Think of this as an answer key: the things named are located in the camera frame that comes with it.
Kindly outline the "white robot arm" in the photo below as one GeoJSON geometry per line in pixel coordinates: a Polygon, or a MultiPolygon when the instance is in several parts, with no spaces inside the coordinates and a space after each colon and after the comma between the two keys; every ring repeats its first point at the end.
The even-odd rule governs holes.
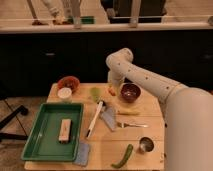
{"type": "Polygon", "coordinates": [[[120,49],[106,58],[108,81],[118,87],[128,79],[157,97],[164,108],[165,171],[213,171],[213,95],[188,87],[132,63],[120,49]]]}

